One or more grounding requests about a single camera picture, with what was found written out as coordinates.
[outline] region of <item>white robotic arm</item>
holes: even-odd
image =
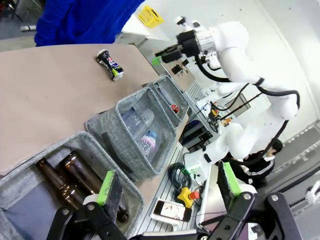
[[[248,121],[245,126],[237,123],[230,124],[220,137],[204,149],[185,155],[186,168],[194,173],[198,183],[203,183],[207,178],[208,165],[221,160],[228,152],[236,159],[243,159],[258,140],[264,141],[266,146],[284,122],[297,114],[299,106],[295,94],[277,96],[277,93],[289,91],[289,88],[284,85],[275,85],[256,73],[245,53],[249,35],[246,28],[239,22],[223,23],[194,34],[200,52],[203,54],[216,52],[220,67],[232,82],[221,85],[218,94],[209,95],[201,100],[203,104],[215,102],[228,93],[238,91],[245,83],[257,85],[260,90],[268,89],[275,95],[268,96],[271,106],[261,116]],[[216,59],[211,59],[213,62],[212,64],[209,62],[209,65],[216,67]]]
[[[320,180],[315,182],[314,186],[310,191],[306,192],[305,201],[308,204],[314,204],[320,198],[320,192],[318,192],[319,188],[320,188]]]

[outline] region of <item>brown glass bottle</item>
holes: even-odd
[[[99,193],[103,181],[77,151],[72,151],[61,164],[89,195]]]
[[[45,178],[53,185],[58,197],[62,197],[63,200],[72,207],[79,209],[86,196],[77,188],[77,186],[68,184],[67,181],[57,173],[57,171],[47,162],[45,158],[42,158],[40,161],[38,161],[36,166],[45,176]]]
[[[60,163],[88,194],[98,194],[103,181],[77,151],[72,151]],[[117,219],[124,223],[129,218],[127,201],[121,198]]]

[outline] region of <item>soda can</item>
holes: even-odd
[[[108,69],[110,77],[113,81],[117,81],[125,74],[122,67],[120,67],[110,56],[106,49],[102,49],[96,55],[96,61]]]

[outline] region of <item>gray fabric bin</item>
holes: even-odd
[[[53,144],[0,180],[0,240],[47,238],[56,210],[62,206],[53,189],[36,168],[42,158],[53,166],[71,151],[78,151],[92,169],[104,179],[107,171],[116,170],[129,207],[129,221],[118,223],[127,238],[135,231],[145,201],[135,185],[119,169],[92,135],[85,131]]]
[[[154,114],[150,130],[157,132],[157,140],[151,161],[143,155],[122,119],[122,114],[132,107],[148,108]],[[150,87],[121,99],[113,108],[89,119],[85,128],[133,180],[144,180],[160,174],[176,141],[176,130]]]
[[[188,111],[189,103],[172,81],[173,80],[171,77],[163,75],[160,76],[160,78],[157,81],[148,84],[148,86],[150,86],[154,90],[156,96],[158,97],[161,105],[163,106],[163,109],[165,110],[166,114],[171,120],[173,126],[178,127],[178,125],[183,121],[184,116]],[[157,84],[165,92],[159,92]],[[175,113],[172,110],[172,104],[175,104],[179,107],[178,113]]]

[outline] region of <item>blue jacket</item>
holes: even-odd
[[[110,44],[144,0],[47,0],[37,46]]]

